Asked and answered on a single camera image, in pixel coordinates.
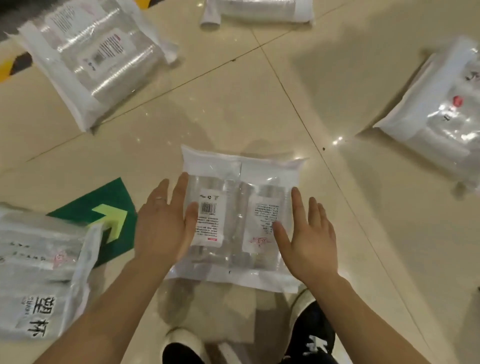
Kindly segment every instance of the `plastic bag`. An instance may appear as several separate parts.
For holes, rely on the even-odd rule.
[[[312,22],[312,0],[205,0],[201,24],[220,24],[222,15],[253,21]]]
[[[433,54],[400,103],[374,125],[473,189],[480,183],[477,46],[462,36]]]
[[[0,337],[56,338],[83,313],[102,234],[0,208]]]
[[[177,58],[132,0],[63,2],[19,33],[83,132]]]
[[[186,146],[182,152],[183,169],[190,174],[185,207],[198,202],[199,216],[187,257],[168,277],[296,292],[300,282],[283,263],[272,222],[290,229],[290,192],[304,160],[277,162]]]

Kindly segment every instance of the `hand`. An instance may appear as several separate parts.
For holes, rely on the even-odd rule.
[[[168,182],[167,179],[160,182],[138,212],[135,259],[170,269],[183,258],[192,243],[198,203],[189,204],[183,218],[188,174],[180,175],[170,205],[167,203]]]
[[[336,275],[336,235],[322,204],[310,197],[308,221],[297,187],[292,188],[293,238],[278,221],[273,223],[275,240],[291,274],[308,287],[328,275]]]

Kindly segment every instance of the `red sticker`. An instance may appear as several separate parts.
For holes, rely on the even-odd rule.
[[[460,106],[463,105],[463,97],[461,96],[455,96],[453,98],[453,106],[459,108]]]

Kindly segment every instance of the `yellow arrow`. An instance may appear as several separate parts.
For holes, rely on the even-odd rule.
[[[105,204],[101,204],[95,208],[92,208],[92,211],[105,215],[104,217],[98,219],[97,221],[92,222],[92,224],[103,222],[105,224],[105,227],[112,229],[108,237],[107,243],[117,240],[120,236],[123,223],[127,218],[127,211],[120,210],[119,208],[112,207]]]

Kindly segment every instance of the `yellow and black stripe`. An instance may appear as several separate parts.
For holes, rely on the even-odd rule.
[[[148,9],[163,0],[135,0],[140,9]],[[32,56],[25,52],[13,59],[0,63],[0,83],[14,74],[26,70],[32,65]]]

